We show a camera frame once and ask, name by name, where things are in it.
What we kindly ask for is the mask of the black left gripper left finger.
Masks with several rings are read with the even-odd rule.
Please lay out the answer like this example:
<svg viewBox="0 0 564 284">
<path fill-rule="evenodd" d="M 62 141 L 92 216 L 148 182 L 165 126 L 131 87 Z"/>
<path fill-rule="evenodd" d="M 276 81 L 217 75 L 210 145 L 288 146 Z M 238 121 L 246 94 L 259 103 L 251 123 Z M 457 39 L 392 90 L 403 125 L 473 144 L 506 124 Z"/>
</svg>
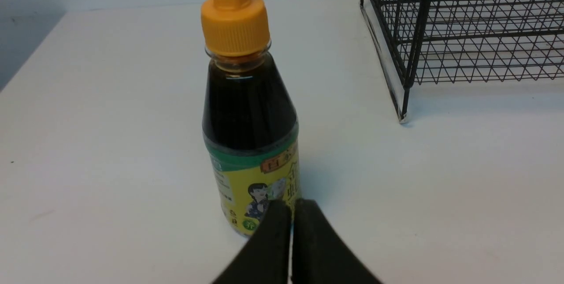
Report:
<svg viewBox="0 0 564 284">
<path fill-rule="evenodd" d="M 282 200 L 274 200 L 258 229 L 214 284 L 286 284 L 292 215 Z"/>
</svg>

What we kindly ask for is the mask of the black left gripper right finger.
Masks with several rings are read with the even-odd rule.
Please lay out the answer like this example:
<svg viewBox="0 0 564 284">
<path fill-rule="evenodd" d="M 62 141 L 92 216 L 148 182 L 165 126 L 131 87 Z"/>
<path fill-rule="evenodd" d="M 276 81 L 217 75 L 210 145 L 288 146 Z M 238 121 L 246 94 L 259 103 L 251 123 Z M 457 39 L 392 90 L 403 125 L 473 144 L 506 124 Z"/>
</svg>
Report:
<svg viewBox="0 0 564 284">
<path fill-rule="evenodd" d="M 298 199 L 295 206 L 292 283 L 380 284 L 342 241 L 311 199 Z"/>
</svg>

